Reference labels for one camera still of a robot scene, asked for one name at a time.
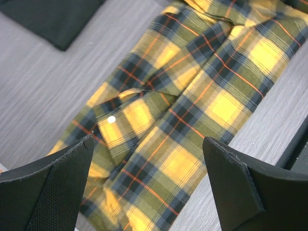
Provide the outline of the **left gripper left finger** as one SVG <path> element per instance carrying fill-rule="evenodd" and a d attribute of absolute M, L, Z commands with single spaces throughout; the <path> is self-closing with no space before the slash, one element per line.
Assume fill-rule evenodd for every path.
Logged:
<path fill-rule="evenodd" d="M 94 150 L 87 135 L 68 147 L 0 174 L 2 231 L 73 231 Z"/>

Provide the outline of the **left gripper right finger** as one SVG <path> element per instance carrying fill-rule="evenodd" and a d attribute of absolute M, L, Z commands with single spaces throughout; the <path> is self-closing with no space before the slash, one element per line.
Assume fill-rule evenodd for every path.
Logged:
<path fill-rule="evenodd" d="M 243 154 L 211 137 L 203 153 L 223 231 L 306 231 L 308 176 Z"/>

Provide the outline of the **yellow plaid long sleeve shirt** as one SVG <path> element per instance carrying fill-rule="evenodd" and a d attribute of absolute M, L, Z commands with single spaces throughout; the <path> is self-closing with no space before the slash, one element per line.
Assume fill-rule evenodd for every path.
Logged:
<path fill-rule="evenodd" d="M 305 0 L 175 0 L 64 131 L 92 134 L 80 211 L 98 231 L 166 231 L 308 38 Z"/>

